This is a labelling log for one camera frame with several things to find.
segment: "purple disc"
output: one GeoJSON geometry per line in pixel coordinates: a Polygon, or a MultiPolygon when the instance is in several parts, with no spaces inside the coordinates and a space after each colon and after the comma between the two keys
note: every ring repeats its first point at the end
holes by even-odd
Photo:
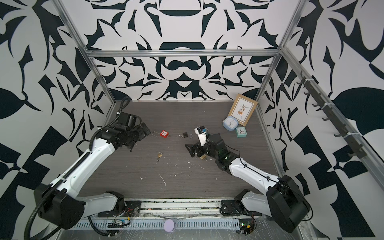
{"type": "Polygon", "coordinates": [[[167,219],[164,223],[164,230],[173,232],[175,230],[175,223],[171,219],[167,219]]]}

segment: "wood grain surface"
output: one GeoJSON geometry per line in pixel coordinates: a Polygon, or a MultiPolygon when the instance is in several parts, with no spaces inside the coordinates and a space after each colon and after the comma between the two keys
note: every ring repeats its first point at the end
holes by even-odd
{"type": "Polygon", "coordinates": [[[117,191],[126,198],[139,199],[233,198],[243,189],[259,193],[245,181],[219,170],[214,159],[191,158],[184,146],[199,141],[194,128],[204,125],[210,133],[221,133],[225,143],[239,150],[248,163],[276,174],[255,113],[246,126],[246,137],[237,137],[235,131],[230,132],[223,127],[222,121],[232,104],[131,102],[123,112],[140,116],[151,131],[166,130],[171,137],[147,136],[136,143],[132,152],[126,147],[119,148],[88,179],[80,196],[102,194],[106,190],[117,191]],[[183,132],[193,134],[193,138],[178,138],[183,132]],[[159,152],[163,155],[158,162],[159,152]]]}

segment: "black and white patterned wall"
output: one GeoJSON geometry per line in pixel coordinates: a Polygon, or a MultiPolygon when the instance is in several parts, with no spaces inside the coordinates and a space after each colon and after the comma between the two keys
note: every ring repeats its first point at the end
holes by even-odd
{"type": "MultiPolygon", "coordinates": [[[[66,0],[90,50],[262,49],[280,43],[298,0],[66,0]]],[[[256,95],[270,57],[99,58],[116,99],[256,95]]]]}
{"type": "Polygon", "coordinates": [[[0,72],[0,239],[23,239],[33,190],[87,149],[111,104],[47,0],[0,0],[0,72]]]}
{"type": "MultiPolygon", "coordinates": [[[[383,158],[384,17],[381,0],[310,0],[288,47],[383,158]]],[[[383,239],[384,192],[285,60],[260,100],[286,174],[313,208],[321,240],[383,239]]]]}

